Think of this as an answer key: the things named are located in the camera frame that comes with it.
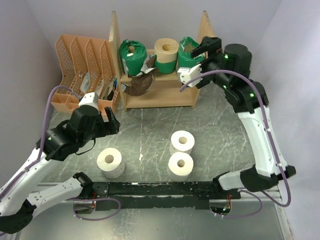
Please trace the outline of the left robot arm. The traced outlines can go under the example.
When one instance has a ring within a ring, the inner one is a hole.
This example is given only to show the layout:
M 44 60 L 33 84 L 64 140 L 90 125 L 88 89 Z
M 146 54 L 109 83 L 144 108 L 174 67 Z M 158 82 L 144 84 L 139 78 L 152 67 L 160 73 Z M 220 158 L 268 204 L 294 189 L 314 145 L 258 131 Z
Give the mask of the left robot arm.
M 93 106 L 75 109 L 69 120 L 42 134 L 21 168 L 0 189 L 0 234 L 15 234 L 31 220 L 58 203 L 68 200 L 88 200 L 94 194 L 93 181 L 83 172 L 66 182 L 33 193 L 34 188 L 55 167 L 70 155 L 80 155 L 79 149 L 89 141 L 116 135 L 120 122 L 110 107 L 105 107 L 108 120 Z

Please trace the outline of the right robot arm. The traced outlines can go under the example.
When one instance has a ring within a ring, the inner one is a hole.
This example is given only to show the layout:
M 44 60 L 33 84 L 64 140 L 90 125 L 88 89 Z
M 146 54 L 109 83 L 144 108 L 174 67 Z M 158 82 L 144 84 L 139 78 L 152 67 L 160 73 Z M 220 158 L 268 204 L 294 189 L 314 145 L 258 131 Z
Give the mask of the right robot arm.
M 263 85 L 250 79 L 252 53 L 239 43 L 222 46 L 218 37 L 205 36 L 191 51 L 196 57 L 206 53 L 199 68 L 198 89 L 213 82 L 225 94 L 227 102 L 241 120 L 253 150 L 255 164 L 238 171 L 226 172 L 213 179 L 212 193 L 223 199 L 233 189 L 260 192 L 294 176 L 297 171 L 282 156 L 270 119 L 269 100 Z

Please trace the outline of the green brown roll torn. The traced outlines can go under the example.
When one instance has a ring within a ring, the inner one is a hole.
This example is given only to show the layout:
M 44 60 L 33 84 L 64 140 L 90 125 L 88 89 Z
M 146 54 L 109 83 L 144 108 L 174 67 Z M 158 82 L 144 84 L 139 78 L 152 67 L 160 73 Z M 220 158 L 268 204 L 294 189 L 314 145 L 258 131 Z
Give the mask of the green brown roll torn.
M 191 51 L 199 45 L 200 44 L 190 36 L 185 36 L 179 41 L 176 70 L 179 68 L 192 68 L 205 59 L 205 53 L 191 57 Z

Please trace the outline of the brown green paper roll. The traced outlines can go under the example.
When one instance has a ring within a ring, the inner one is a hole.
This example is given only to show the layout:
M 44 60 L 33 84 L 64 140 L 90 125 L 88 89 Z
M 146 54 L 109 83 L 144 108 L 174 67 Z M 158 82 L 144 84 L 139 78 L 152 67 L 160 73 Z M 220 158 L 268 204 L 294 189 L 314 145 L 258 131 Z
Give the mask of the brown green paper roll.
M 167 75 L 175 71 L 179 45 L 171 38 L 160 38 L 154 44 L 153 53 L 144 60 L 140 73 L 130 78 L 130 84 L 123 83 L 121 91 L 138 97 L 145 94 L 156 80 L 156 75 Z

